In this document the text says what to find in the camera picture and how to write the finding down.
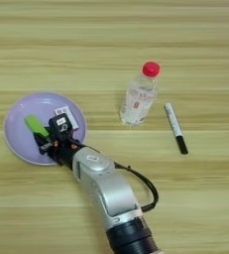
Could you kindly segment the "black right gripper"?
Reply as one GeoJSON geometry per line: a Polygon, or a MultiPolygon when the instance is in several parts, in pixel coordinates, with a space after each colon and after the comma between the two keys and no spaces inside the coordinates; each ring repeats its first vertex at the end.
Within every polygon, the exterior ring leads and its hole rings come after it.
{"type": "Polygon", "coordinates": [[[66,135],[63,140],[56,137],[45,137],[37,132],[34,132],[33,136],[42,155],[47,154],[59,166],[67,166],[70,169],[72,169],[75,154],[84,148],[84,145],[70,134],[66,135]]]}

